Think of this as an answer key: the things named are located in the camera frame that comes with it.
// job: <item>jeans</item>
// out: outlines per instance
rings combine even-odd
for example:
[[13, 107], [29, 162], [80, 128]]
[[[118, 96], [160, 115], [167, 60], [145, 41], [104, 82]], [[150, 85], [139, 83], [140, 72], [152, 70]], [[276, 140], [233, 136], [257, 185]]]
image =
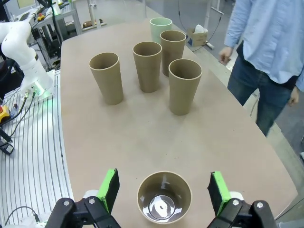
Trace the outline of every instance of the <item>jeans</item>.
[[228, 82], [228, 90], [241, 105], [244, 105], [256, 89], [260, 91], [256, 124], [267, 136], [275, 119], [287, 104], [292, 91], [276, 85], [267, 74], [247, 65], [243, 59], [237, 57]]

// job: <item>monitor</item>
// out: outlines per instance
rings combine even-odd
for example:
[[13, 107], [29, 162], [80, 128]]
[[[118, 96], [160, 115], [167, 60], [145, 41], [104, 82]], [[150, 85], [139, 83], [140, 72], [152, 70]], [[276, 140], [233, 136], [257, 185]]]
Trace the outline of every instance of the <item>monitor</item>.
[[29, 7], [35, 5], [35, 0], [17, 0], [19, 8]]

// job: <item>tan paper cup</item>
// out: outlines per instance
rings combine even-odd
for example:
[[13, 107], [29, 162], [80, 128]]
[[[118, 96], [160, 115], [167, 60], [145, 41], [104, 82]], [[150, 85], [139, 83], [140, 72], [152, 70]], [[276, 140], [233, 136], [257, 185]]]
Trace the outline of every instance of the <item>tan paper cup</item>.
[[148, 176], [139, 186], [137, 205], [146, 219], [157, 224], [171, 224], [188, 212], [192, 192], [188, 183], [169, 171]]
[[182, 58], [186, 44], [186, 35], [180, 31], [164, 31], [161, 33], [162, 72], [169, 76], [169, 64]]
[[169, 65], [170, 110], [176, 115], [189, 113], [202, 75], [201, 66], [189, 59]]
[[114, 53], [101, 53], [91, 59], [89, 66], [104, 101], [108, 105], [120, 103], [124, 94], [119, 57]]
[[133, 47], [139, 86], [145, 93], [152, 93], [159, 87], [162, 47], [155, 42], [143, 42]]

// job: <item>blue shirt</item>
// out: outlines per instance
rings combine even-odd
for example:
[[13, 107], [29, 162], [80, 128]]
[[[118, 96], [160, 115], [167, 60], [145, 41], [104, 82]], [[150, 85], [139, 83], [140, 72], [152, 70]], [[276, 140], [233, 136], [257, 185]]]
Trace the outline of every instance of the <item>blue shirt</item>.
[[225, 45], [244, 34], [244, 58], [277, 83], [299, 76], [304, 92], [304, 0], [236, 0]]

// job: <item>hand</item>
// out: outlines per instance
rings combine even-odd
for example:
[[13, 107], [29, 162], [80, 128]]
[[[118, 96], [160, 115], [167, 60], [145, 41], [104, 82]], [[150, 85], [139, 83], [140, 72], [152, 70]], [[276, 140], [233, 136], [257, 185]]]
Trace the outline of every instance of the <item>hand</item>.
[[230, 56], [232, 55], [233, 48], [224, 47], [219, 53], [219, 62], [226, 65], [230, 61]]
[[288, 105], [290, 107], [293, 107], [295, 104], [299, 103], [299, 97], [300, 97], [300, 90], [298, 87], [294, 87], [293, 91], [291, 92]]

